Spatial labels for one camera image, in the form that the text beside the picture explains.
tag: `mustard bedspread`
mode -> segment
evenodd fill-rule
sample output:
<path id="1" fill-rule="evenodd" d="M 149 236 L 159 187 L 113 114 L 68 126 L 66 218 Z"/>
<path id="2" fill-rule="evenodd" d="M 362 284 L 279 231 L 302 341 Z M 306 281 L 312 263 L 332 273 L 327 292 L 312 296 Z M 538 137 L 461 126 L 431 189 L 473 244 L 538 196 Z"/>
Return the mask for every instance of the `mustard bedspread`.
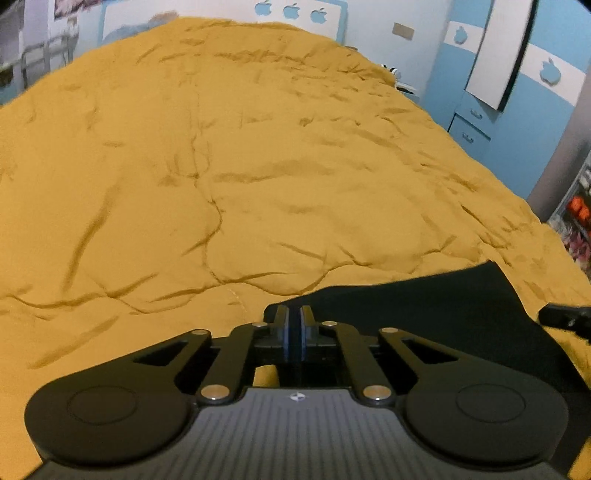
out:
<path id="1" fill-rule="evenodd" d="M 591 303 L 560 238 L 392 81 L 293 27 L 182 18 L 0 108 L 0 478 L 39 463 L 43 384 L 281 299 L 493 260 L 532 318 Z M 552 335 L 591 384 L 590 348 Z"/>

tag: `cabinet door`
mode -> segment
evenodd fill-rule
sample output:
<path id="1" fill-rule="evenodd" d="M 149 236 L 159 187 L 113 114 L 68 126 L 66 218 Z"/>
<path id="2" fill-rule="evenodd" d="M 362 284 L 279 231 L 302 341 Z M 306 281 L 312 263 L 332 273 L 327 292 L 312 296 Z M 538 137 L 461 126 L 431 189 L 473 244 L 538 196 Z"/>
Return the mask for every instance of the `cabinet door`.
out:
<path id="1" fill-rule="evenodd" d="M 495 0 L 466 91 L 501 107 L 531 17 L 533 0 Z"/>
<path id="2" fill-rule="evenodd" d="M 540 0 L 525 55 L 482 163 L 526 199 L 574 110 L 591 59 L 591 12 Z"/>
<path id="3" fill-rule="evenodd" d="M 445 130 L 464 94 L 480 47 L 491 0 L 456 0 L 421 106 Z"/>

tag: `apple-shaped decal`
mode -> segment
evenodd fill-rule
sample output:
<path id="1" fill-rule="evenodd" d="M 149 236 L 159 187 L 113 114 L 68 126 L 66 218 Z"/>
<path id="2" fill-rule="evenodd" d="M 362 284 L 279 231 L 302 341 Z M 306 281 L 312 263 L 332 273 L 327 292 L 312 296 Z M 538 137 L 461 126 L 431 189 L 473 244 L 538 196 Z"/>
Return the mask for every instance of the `apple-shaped decal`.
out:
<path id="1" fill-rule="evenodd" d="M 255 13 L 261 17 L 271 15 L 271 4 L 269 3 L 269 0 L 264 0 L 264 2 L 257 3 L 255 5 Z"/>
<path id="2" fill-rule="evenodd" d="M 553 87 L 560 81 L 561 77 L 562 74 L 560 73 L 560 70 L 556 68 L 556 65 L 554 65 L 554 61 L 552 59 L 548 59 L 548 61 L 542 62 L 540 78 L 544 82 Z"/>
<path id="3" fill-rule="evenodd" d="M 299 10 L 300 7 L 297 6 L 297 3 L 294 3 L 293 5 L 287 5 L 287 7 L 283 9 L 283 16 L 285 18 L 289 18 L 290 20 L 295 20 L 300 16 Z"/>
<path id="4" fill-rule="evenodd" d="M 456 30 L 456 36 L 453 37 L 453 41 L 456 42 L 458 45 L 462 45 L 468 39 L 468 33 L 464 27 L 459 27 Z"/>
<path id="5" fill-rule="evenodd" d="M 310 14 L 310 20 L 312 20 L 314 23 L 326 22 L 326 12 L 324 11 L 324 8 L 320 8 L 319 10 L 314 10 Z"/>

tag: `silver screw head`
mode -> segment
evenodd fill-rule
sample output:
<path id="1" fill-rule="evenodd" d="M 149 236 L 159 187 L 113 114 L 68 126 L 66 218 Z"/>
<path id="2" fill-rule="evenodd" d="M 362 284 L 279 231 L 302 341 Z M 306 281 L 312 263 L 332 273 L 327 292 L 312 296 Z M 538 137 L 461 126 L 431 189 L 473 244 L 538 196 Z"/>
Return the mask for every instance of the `silver screw head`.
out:
<path id="1" fill-rule="evenodd" d="M 208 385 L 201 389 L 201 395 L 208 400 L 221 400 L 230 394 L 230 389 L 225 385 Z"/>
<path id="2" fill-rule="evenodd" d="M 384 385 L 370 385 L 363 389 L 363 395 L 371 400 L 385 400 L 392 395 L 392 391 Z"/>

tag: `orange object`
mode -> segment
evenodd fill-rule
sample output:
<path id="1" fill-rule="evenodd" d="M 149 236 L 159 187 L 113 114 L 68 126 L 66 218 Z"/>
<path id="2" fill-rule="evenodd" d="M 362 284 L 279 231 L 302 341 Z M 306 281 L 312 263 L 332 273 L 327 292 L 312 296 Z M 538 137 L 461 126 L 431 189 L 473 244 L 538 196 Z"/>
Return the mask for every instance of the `orange object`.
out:
<path id="1" fill-rule="evenodd" d="M 581 220 L 581 223 L 586 223 L 590 216 L 591 212 L 585 205 L 583 205 L 583 207 L 579 210 L 579 220 Z"/>
<path id="2" fill-rule="evenodd" d="M 585 202 L 583 201 L 582 197 L 576 195 L 573 199 L 569 202 L 567 208 L 571 213 L 578 213 L 579 210 L 585 206 Z"/>

